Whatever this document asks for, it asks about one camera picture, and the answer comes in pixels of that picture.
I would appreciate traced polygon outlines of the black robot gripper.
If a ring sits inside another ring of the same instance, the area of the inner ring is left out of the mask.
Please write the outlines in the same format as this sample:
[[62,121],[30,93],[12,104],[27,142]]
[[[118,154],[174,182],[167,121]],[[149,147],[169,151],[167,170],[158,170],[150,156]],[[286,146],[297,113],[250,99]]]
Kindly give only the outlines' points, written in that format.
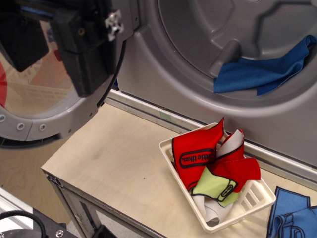
[[49,49],[40,23],[49,23],[60,58],[78,96],[110,87],[118,72],[116,38],[121,15],[110,0],[3,0],[0,51],[22,72]]

